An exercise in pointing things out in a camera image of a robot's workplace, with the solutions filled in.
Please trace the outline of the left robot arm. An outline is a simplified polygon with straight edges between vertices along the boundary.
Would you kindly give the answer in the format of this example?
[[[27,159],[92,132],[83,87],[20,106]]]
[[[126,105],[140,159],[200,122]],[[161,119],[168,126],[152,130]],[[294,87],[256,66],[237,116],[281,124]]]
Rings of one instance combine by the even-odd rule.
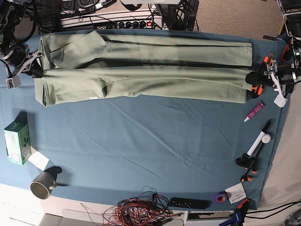
[[[286,94],[292,93],[296,84],[301,81],[301,2],[299,0],[277,1],[283,17],[277,37],[263,36],[272,41],[285,41],[276,73],[280,85]]]

